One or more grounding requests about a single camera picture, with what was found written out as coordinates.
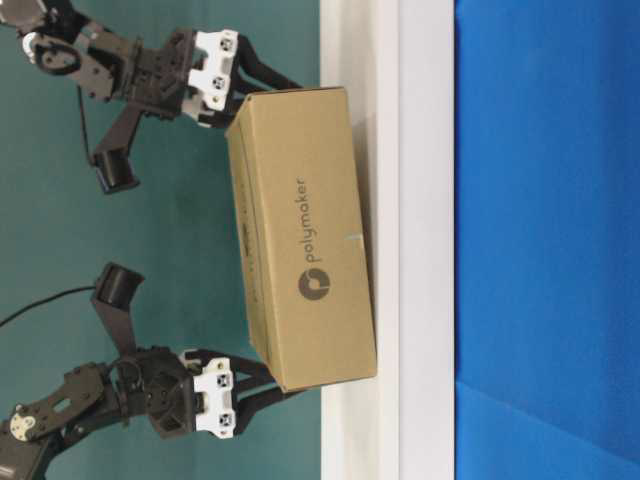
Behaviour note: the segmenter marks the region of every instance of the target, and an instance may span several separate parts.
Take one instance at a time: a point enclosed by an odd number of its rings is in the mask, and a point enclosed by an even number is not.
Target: blue panel
[[[459,384],[458,478],[640,478],[640,466]]]
[[[503,427],[545,441],[496,443],[493,476],[466,459],[492,438],[473,415],[515,409],[640,462],[640,2],[460,0],[456,17],[457,379],[509,406],[463,395],[459,478],[638,478],[530,476],[510,457],[562,438],[529,421]]]

